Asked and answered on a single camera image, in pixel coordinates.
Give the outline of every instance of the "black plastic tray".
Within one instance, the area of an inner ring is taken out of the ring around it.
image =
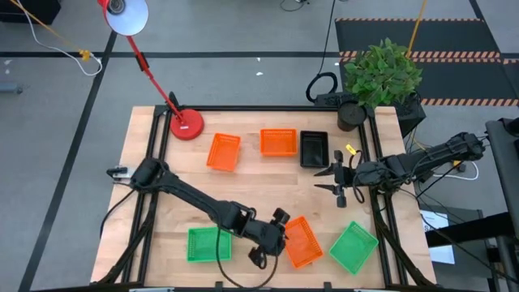
[[[301,131],[299,133],[301,167],[328,167],[328,133],[322,131]]]

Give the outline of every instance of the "green plastic basket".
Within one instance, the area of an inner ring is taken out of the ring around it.
[[[187,231],[187,262],[217,261],[217,227],[190,228]],[[220,260],[231,258],[231,234],[221,231]]]
[[[348,272],[356,275],[378,244],[376,237],[352,221],[330,248],[329,254]]]

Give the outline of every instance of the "orange basket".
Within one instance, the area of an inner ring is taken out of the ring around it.
[[[261,154],[265,156],[293,156],[298,152],[295,129],[261,130]]]
[[[286,223],[286,250],[294,268],[301,268],[323,256],[317,238],[304,216]]]
[[[238,161],[240,137],[216,133],[212,140],[207,166],[215,170],[233,171]]]

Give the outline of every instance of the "wooden table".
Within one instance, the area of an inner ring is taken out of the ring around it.
[[[152,107],[133,109],[127,137],[122,150],[121,165],[137,166],[147,147]],[[165,161],[182,180],[218,200],[235,200],[257,210],[257,218],[269,221],[277,207],[283,208],[292,218],[305,216],[324,251],[324,256],[301,269],[293,268],[286,252],[279,259],[277,273],[268,283],[270,287],[322,288],[330,281],[334,288],[383,288],[379,250],[376,249],[357,276],[346,272],[330,255],[329,248],[351,221],[356,221],[375,234],[368,190],[361,188],[366,203],[359,204],[351,188],[347,189],[348,207],[337,208],[335,196],[330,191],[314,187],[315,183],[332,183],[333,176],[314,177],[318,170],[299,166],[295,157],[262,157],[260,155],[260,129],[296,128],[309,131],[327,131],[330,161],[334,149],[350,156],[346,144],[360,149],[358,131],[344,132],[337,127],[337,114],[333,112],[203,112],[203,134],[192,141],[177,140],[170,136]],[[384,155],[404,152],[397,116],[394,108],[376,109],[377,126]],[[160,144],[161,129],[157,134],[156,150]],[[209,169],[208,152],[215,133],[242,137],[238,165],[233,173]],[[371,133],[367,127],[368,143],[373,158]],[[412,187],[403,186],[414,192]],[[127,187],[115,186],[110,207],[128,192]],[[119,208],[106,222],[105,231],[97,253],[92,280],[103,277],[128,244],[136,195]],[[435,281],[427,242],[422,228],[416,200],[405,192],[393,196],[393,204],[400,232],[401,245],[416,266],[431,281]],[[146,276],[146,286],[197,286],[214,287],[216,281],[232,286],[220,274],[216,263],[189,264],[187,231],[193,227],[214,226],[208,216],[173,195],[159,195],[157,217]],[[265,270],[250,262],[247,254],[255,244],[247,239],[233,238],[233,259],[224,262],[224,270],[244,286],[256,286],[270,273],[273,260]],[[394,254],[388,245],[392,279],[398,283]],[[139,263],[140,251],[134,263]],[[136,269],[132,279],[136,279]]]

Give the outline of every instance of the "concrete floor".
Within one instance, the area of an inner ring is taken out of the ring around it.
[[[323,49],[331,0],[312,1],[300,11],[280,11],[277,0],[149,0],[148,26],[135,39],[144,51],[313,51]],[[479,0],[489,27],[504,53],[519,52],[515,0]],[[417,0],[337,2],[336,17],[418,15]],[[469,18],[466,0],[429,2],[429,18]],[[62,0],[53,28],[91,51],[108,40],[95,1]],[[38,28],[47,45],[62,44]],[[329,51],[337,51],[332,26]],[[130,47],[118,37],[114,51]],[[36,45],[27,25],[0,23],[0,52],[46,51]],[[304,92],[319,69],[319,58],[173,58],[149,59],[157,81],[191,105],[307,105]],[[324,70],[338,72],[335,58]],[[83,110],[92,77],[83,76],[67,58],[0,58],[0,82],[24,86],[19,96],[0,98],[0,290],[14,291],[24,274],[54,188]],[[87,69],[95,71],[95,64]],[[317,84],[325,92],[329,84]],[[78,156],[66,185],[32,289],[88,284],[97,253],[98,230],[111,191],[105,174],[117,165],[131,107],[155,105],[161,98],[132,58],[111,58],[97,95]],[[518,108],[426,107],[417,138],[442,143],[459,131],[484,132],[484,121],[515,118]],[[428,194],[458,208],[480,208],[485,215],[505,210],[491,151],[478,162],[480,179],[445,179]],[[446,286],[465,280],[438,274]],[[486,282],[476,287],[487,290]]]

